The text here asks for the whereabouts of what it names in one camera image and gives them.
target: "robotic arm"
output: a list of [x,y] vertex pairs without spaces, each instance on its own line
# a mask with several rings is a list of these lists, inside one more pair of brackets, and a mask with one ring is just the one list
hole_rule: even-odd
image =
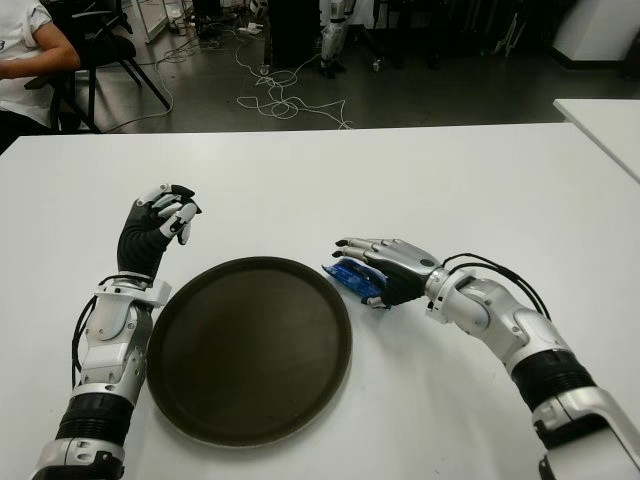
[[[173,237],[182,245],[189,239],[190,222],[201,213],[193,195],[164,184],[133,204],[118,242],[119,273],[98,285],[78,321],[71,399],[56,439],[42,450],[34,480],[117,480],[124,474],[123,445],[145,380],[151,312],[166,304],[171,291],[155,276]],[[83,331],[88,351],[80,365]]]
[[531,310],[499,283],[457,267],[447,270],[401,240],[346,238],[336,245],[334,257],[355,258],[387,277],[381,295],[363,303],[386,308],[426,295],[430,316],[455,323],[491,349],[532,411],[548,450],[539,465],[543,480],[640,479],[640,432],[596,386],[546,308]]

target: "black chair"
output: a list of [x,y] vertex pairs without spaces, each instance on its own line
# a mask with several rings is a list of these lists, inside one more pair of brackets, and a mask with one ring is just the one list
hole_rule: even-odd
[[[169,102],[135,61],[137,52],[133,42],[114,33],[116,27],[122,26],[133,34],[133,29],[127,22],[127,15],[122,9],[122,0],[96,1],[85,11],[71,15],[71,19],[71,26],[76,31],[68,36],[80,56],[82,64],[80,69],[89,72],[87,115],[92,121],[95,117],[97,70],[112,63],[119,63],[139,86],[142,86],[140,82],[142,79],[165,108],[170,108]],[[82,39],[78,35],[78,29],[82,33]]]
[[26,90],[39,90],[41,88],[47,88],[48,86],[53,87],[53,98],[51,100],[51,107],[49,109],[49,122],[51,124],[51,129],[54,132],[71,133],[66,132],[60,122],[60,107],[62,105],[62,102],[64,101],[66,105],[71,109],[71,112],[84,122],[91,133],[102,133],[94,123],[93,119],[89,118],[87,114],[76,103],[74,76],[75,72],[42,75],[29,81],[24,86],[24,88]]

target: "chair leg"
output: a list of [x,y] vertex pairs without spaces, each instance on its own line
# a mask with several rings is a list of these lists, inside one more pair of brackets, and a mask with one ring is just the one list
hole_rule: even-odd
[[93,122],[93,118],[90,118],[86,113],[82,111],[82,109],[78,106],[78,104],[76,103],[72,95],[63,95],[62,98],[67,103],[67,105],[71,107],[71,110],[73,110],[73,113],[78,115],[78,117],[80,117],[80,120],[82,120],[84,124],[87,127],[89,127],[89,130],[91,130],[92,133],[98,133],[98,134],[102,133],[102,131],[100,131],[100,129]]
[[142,71],[142,69],[140,68],[140,65],[138,65],[133,58],[129,59],[129,63],[131,63],[131,66],[136,71],[136,73],[140,76],[140,78],[144,80],[144,83],[146,83],[148,87],[151,89],[151,91],[156,95],[156,97],[158,97],[158,100],[160,100],[162,104],[165,106],[165,108],[169,110],[171,108],[171,105],[169,104],[169,102],[167,102],[167,99],[162,96],[162,94],[160,93],[160,90],[158,90],[158,88],[153,84],[153,82],[149,79],[149,77],[147,77],[147,74]]
[[51,108],[49,110],[49,123],[51,124],[51,130],[56,133],[60,133],[60,126],[58,113],[60,111],[60,102],[62,101],[62,95],[60,90],[53,86],[53,99],[51,100]]
[[136,82],[139,87],[141,87],[142,83],[140,83],[140,79],[136,77],[136,74],[131,71],[127,64],[122,60],[119,60],[118,63],[122,66],[122,68],[124,68],[124,71],[127,72],[131,78],[133,78],[133,81]]
[[91,122],[95,119],[96,110],[96,68],[89,70],[89,109],[87,116],[91,119]]

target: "white shirt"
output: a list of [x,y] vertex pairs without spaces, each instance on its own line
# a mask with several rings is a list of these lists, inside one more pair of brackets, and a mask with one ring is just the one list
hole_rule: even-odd
[[[30,58],[42,53],[33,38],[49,23],[49,12],[36,0],[0,0],[0,60]],[[53,89],[25,90],[31,78],[0,80],[0,110],[18,113],[49,127]]]

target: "white wall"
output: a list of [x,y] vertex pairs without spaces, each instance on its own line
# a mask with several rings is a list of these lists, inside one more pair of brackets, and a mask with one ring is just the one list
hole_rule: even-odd
[[571,60],[622,60],[640,30],[640,0],[581,0],[553,46]]

